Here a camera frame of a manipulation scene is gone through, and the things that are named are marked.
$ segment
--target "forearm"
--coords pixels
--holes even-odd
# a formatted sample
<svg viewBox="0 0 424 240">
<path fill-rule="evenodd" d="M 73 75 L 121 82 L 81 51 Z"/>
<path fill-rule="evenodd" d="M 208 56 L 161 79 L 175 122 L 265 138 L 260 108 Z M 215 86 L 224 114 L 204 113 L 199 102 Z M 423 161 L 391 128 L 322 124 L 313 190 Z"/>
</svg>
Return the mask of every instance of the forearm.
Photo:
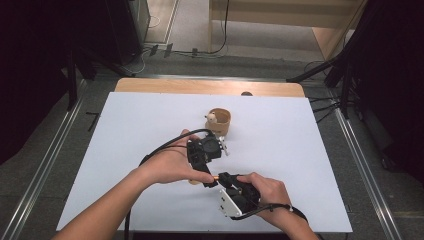
<svg viewBox="0 0 424 240">
<path fill-rule="evenodd" d="M 115 187 L 68 223 L 54 239 L 110 239 L 150 183 L 143 169 L 131 171 Z"/>
</svg>

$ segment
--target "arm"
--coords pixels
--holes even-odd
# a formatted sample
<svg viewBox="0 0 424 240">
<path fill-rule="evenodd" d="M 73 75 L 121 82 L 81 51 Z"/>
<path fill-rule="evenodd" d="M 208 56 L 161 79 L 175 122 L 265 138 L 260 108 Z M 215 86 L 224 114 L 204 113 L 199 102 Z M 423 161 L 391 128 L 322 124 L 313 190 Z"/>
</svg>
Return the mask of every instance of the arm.
<svg viewBox="0 0 424 240">
<path fill-rule="evenodd" d="M 241 182 L 252 183 L 261 194 L 260 204 L 283 203 L 291 204 L 289 195 L 283 182 L 271 178 L 264 178 L 257 173 L 238 176 Z M 283 208 L 271 211 L 262 211 L 257 214 L 265 221 L 281 229 L 292 240 L 318 239 L 308 222 L 303 218 Z"/>
<path fill-rule="evenodd" d="M 173 146 L 186 146 L 189 137 Z M 140 194 L 155 183 L 184 179 L 213 182 L 214 178 L 195 171 L 187 161 L 187 150 L 167 148 L 131 171 L 116 186 L 69 222 L 53 239 L 111 239 Z"/>
</svg>

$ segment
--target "small figurine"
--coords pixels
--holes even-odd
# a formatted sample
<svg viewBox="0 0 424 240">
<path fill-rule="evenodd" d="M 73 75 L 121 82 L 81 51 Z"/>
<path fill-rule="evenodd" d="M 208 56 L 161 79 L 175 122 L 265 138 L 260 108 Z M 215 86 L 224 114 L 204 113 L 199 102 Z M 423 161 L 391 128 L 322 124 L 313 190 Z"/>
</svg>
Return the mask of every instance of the small figurine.
<svg viewBox="0 0 424 240">
<path fill-rule="evenodd" d="M 209 123 L 217 123 L 218 119 L 215 116 L 215 112 L 208 113 L 208 115 L 205 116 L 206 119 L 208 119 Z"/>
</svg>

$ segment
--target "person's right hand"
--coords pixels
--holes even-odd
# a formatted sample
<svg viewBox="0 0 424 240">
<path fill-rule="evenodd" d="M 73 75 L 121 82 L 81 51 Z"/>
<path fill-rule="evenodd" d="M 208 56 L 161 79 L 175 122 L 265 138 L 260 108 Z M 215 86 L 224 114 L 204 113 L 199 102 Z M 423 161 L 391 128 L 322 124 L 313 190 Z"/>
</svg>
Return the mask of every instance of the person's right hand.
<svg viewBox="0 0 424 240">
<path fill-rule="evenodd" d="M 264 178 L 257 173 L 238 176 L 237 180 L 252 185 L 261 194 L 259 205 L 270 203 L 290 204 L 290 197 L 283 182 Z M 273 211 L 264 210 L 257 214 L 265 221 L 281 229 L 290 239 L 317 239 L 306 220 L 283 208 L 275 208 Z"/>
<path fill-rule="evenodd" d="M 281 181 L 262 177 L 255 172 L 244 176 L 238 176 L 237 180 L 240 182 L 252 183 L 252 185 L 261 194 L 261 201 L 259 203 L 260 205 L 266 205 L 269 203 L 282 203 L 291 205 L 286 186 Z M 275 214 L 272 214 L 271 211 L 262 211 L 257 215 L 262 217 L 265 221 L 273 224 L 272 222 Z"/>
</svg>

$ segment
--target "finger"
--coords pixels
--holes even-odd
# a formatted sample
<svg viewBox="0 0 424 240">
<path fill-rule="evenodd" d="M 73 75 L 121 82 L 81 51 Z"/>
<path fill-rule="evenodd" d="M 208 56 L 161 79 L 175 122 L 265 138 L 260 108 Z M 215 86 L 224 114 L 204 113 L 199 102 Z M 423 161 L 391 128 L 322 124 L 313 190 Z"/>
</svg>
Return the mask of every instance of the finger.
<svg viewBox="0 0 424 240">
<path fill-rule="evenodd" d="M 188 179 L 192 181 L 202 182 L 202 183 L 211 183 L 215 181 L 212 175 L 205 172 L 196 171 L 196 170 L 191 170 L 189 172 Z"/>
</svg>

